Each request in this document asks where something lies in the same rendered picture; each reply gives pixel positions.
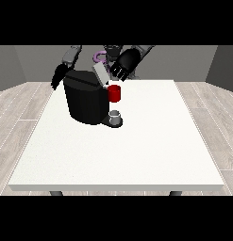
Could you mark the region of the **pale grey machine lid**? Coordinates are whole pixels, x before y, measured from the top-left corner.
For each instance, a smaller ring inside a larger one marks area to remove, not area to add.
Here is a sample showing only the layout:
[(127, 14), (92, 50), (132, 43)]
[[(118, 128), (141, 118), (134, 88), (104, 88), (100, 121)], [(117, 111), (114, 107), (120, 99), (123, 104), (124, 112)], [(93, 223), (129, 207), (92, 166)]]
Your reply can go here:
[(92, 66), (92, 70), (96, 74), (98, 81), (101, 86), (104, 86), (109, 80), (109, 75), (105, 69), (105, 66), (102, 62), (98, 62)]

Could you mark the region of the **small grey cup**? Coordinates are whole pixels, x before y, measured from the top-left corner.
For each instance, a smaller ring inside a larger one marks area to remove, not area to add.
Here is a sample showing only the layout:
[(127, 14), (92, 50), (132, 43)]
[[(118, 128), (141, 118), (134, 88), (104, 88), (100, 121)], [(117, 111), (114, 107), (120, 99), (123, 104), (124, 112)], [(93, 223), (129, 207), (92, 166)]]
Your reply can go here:
[(118, 110), (111, 110), (109, 113), (109, 123), (112, 125), (117, 125), (121, 121), (121, 114)]

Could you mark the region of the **red pod holder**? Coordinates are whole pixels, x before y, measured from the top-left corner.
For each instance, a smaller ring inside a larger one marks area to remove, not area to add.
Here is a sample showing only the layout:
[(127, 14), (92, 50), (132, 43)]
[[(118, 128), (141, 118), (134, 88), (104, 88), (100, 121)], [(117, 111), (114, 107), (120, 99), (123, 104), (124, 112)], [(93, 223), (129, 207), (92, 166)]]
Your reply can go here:
[(110, 85), (108, 87), (108, 100), (117, 103), (121, 100), (121, 87), (118, 85)]

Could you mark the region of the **black coffee machine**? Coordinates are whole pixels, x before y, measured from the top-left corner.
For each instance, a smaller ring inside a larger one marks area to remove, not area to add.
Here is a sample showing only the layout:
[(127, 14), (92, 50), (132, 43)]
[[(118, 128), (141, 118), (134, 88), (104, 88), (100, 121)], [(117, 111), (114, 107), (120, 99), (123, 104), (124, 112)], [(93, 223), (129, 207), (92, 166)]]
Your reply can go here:
[(70, 70), (63, 79), (66, 100), (70, 115), (84, 124), (105, 124), (111, 128), (123, 125), (109, 123), (108, 87), (100, 85), (94, 72)]

